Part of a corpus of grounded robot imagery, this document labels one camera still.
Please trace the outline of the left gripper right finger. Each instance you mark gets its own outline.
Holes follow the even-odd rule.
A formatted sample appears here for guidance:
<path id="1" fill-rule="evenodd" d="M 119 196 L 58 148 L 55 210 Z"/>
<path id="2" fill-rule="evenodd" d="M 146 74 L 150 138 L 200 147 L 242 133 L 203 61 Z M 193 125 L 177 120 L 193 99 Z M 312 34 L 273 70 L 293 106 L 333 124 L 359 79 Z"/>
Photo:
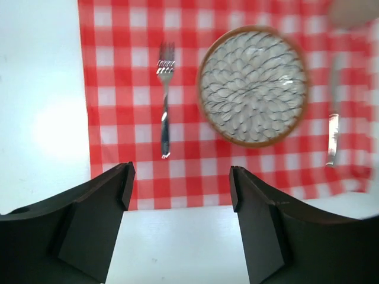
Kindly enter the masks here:
<path id="1" fill-rule="evenodd" d="M 378 282 L 378 217 L 318 209 L 239 166 L 229 181 L 250 283 Z"/>

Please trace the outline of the red white checkered cloth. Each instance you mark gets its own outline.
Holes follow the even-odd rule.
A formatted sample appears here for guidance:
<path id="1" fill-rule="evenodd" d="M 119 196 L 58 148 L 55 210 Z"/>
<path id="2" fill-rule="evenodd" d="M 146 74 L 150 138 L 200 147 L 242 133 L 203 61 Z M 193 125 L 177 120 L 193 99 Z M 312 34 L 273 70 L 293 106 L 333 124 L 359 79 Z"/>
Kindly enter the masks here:
<path id="1" fill-rule="evenodd" d="M 300 199 L 365 192 L 373 170 L 370 68 L 375 25 L 332 28 L 328 1 L 79 1 L 91 175 L 132 162 L 131 209 L 228 205 L 229 170 L 247 168 Z M 219 136 L 198 107 L 198 66 L 224 33 L 267 25 L 300 44 L 310 69 L 309 105 L 300 125 L 271 147 L 247 149 Z M 162 42 L 175 44 L 169 84 L 171 153 L 161 152 Z M 329 72 L 340 54 L 336 163 L 326 166 Z"/>

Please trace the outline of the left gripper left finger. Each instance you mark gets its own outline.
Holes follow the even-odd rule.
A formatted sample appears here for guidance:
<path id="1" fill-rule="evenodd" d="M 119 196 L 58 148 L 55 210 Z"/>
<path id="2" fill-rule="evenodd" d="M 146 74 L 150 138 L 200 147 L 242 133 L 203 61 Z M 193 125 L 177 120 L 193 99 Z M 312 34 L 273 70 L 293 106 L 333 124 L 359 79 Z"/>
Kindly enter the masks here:
<path id="1" fill-rule="evenodd" d="M 1 216 L 2 283 L 104 283 L 135 169 L 94 179 Z"/>

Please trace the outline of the beige cup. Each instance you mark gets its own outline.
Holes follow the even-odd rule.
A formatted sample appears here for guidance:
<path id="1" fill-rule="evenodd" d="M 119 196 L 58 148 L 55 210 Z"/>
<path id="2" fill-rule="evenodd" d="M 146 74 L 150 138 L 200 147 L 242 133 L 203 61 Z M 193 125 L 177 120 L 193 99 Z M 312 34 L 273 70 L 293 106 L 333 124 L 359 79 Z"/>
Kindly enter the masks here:
<path id="1" fill-rule="evenodd" d="M 338 28 L 359 27 L 378 18 L 378 0 L 335 0 L 327 16 Z"/>

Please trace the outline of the silver table knife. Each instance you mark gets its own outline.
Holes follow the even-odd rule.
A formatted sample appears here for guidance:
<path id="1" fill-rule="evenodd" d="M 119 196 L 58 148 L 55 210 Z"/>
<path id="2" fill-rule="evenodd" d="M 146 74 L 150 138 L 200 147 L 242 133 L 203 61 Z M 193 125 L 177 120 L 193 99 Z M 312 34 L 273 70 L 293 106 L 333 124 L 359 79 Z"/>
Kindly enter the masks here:
<path id="1" fill-rule="evenodd" d="M 326 166 L 333 167 L 336 163 L 339 135 L 339 71 L 340 54 L 335 54 L 329 72 L 329 130 Z"/>

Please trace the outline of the floral patterned plate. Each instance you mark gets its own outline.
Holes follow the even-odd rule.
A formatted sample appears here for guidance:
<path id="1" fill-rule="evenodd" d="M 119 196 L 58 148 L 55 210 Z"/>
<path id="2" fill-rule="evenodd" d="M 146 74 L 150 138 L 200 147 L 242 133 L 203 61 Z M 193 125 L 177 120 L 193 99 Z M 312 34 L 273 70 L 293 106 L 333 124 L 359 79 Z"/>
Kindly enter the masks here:
<path id="1" fill-rule="evenodd" d="M 258 25 L 219 37 L 197 71 L 198 105 L 209 125 L 243 147 L 268 147 L 301 122 L 310 75 L 300 46 Z"/>

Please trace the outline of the silver fork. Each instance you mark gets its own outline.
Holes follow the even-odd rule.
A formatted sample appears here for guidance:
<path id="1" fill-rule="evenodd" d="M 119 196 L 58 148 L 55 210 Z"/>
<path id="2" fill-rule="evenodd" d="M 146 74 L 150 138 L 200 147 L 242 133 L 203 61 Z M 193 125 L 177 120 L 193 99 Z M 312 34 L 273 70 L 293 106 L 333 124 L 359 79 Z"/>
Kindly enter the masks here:
<path id="1" fill-rule="evenodd" d="M 159 58 L 156 74 L 163 86 L 163 113 L 161 117 L 161 152 L 162 158 L 167 159 L 171 153 L 169 135 L 169 84 L 175 70 L 175 44 L 162 42 L 159 48 Z"/>

